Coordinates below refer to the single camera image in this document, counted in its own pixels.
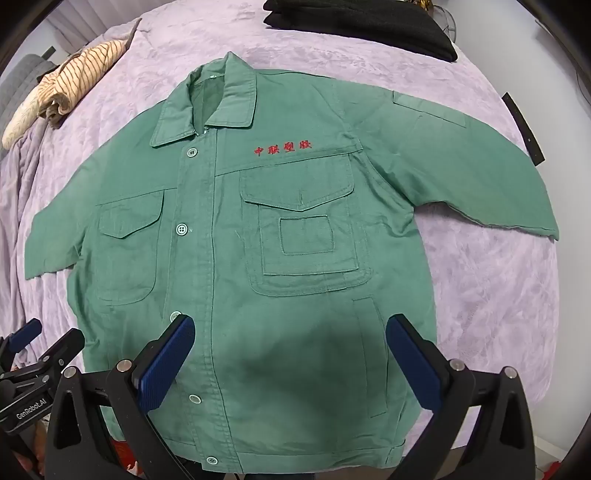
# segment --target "bed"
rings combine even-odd
[[[67,304],[69,271],[24,280],[25,240],[34,215],[75,169],[129,120],[168,96],[190,71],[236,53],[254,68],[279,68],[368,83],[432,100],[471,115],[525,150],[501,97],[461,51],[455,63],[355,38],[273,30],[262,0],[180,0],[142,16],[130,50],[59,129],[38,119],[0,164],[0,335],[37,317],[43,334],[18,361],[34,362],[76,326]],[[125,38],[131,23],[93,43]],[[484,228],[445,205],[416,211],[436,299],[438,346],[470,368],[520,372],[531,406],[545,395],[558,322],[558,274],[552,240]],[[76,360],[83,368],[80,358]],[[471,411],[457,445],[475,421]],[[428,422],[423,412],[408,450]]]

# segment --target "red object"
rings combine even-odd
[[[548,468],[547,472],[544,474],[543,480],[550,480],[550,478],[552,478],[552,475],[556,473],[559,467],[560,462],[554,462],[552,465],[550,465],[550,468]]]
[[[126,470],[130,470],[135,466],[135,462],[137,461],[134,457],[134,454],[131,452],[131,449],[127,446],[126,442],[118,442],[117,440],[111,439],[113,446],[115,447],[115,451],[117,452],[117,456],[119,457],[119,461],[121,465]],[[138,471],[137,475],[141,475],[144,471],[138,464]]]

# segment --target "green jacket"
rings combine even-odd
[[[74,265],[88,371],[194,319],[150,414],[175,454],[226,472],[383,468],[419,413],[385,322],[404,313],[436,340],[413,219],[428,202],[558,238],[531,160],[491,127],[228,53],[80,166],[35,217],[25,275]]]

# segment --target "blue gripper pad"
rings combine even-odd
[[[195,323],[186,317],[139,381],[138,406],[147,414],[158,408],[195,342]]]
[[[42,330],[41,322],[37,319],[29,320],[22,328],[8,337],[8,349],[18,353],[37,338]]]
[[[442,402],[441,381],[396,315],[386,325],[386,341],[422,408],[436,412]]]

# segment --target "jacket sleeve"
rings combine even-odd
[[[35,215],[25,243],[25,278],[78,262],[108,159],[109,142],[87,158],[64,189]]]
[[[558,239],[529,156],[487,124],[390,90],[337,85],[346,120],[378,173],[413,206],[445,202],[482,225]]]

